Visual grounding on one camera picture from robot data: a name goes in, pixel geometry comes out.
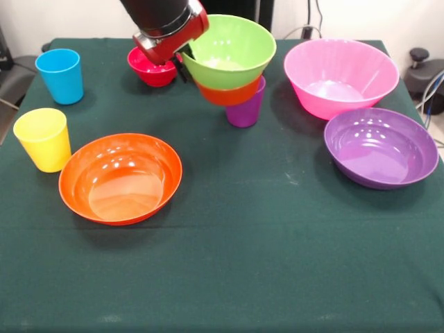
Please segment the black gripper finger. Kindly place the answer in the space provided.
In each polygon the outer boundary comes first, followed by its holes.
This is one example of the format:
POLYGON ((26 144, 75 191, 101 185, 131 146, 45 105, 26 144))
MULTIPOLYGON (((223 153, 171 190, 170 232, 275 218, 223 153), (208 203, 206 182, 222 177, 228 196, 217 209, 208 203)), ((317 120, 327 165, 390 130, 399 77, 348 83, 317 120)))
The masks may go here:
POLYGON ((176 71, 178 72, 178 75, 182 79, 183 83, 187 83, 187 75, 184 72, 184 67, 182 65, 182 60, 179 53, 174 54, 172 57, 172 63, 174 64, 174 67, 176 68, 176 71))

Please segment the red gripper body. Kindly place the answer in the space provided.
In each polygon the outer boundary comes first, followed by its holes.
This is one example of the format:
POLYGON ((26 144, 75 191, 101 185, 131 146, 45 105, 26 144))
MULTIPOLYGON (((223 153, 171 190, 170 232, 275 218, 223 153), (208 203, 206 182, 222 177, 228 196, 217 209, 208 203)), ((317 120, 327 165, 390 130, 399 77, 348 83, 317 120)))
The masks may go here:
POLYGON ((143 32, 133 35, 140 51, 155 65, 163 65, 176 52, 199 38, 209 28, 207 13, 200 1, 188 1, 183 13, 175 21, 160 28, 160 35, 143 32))

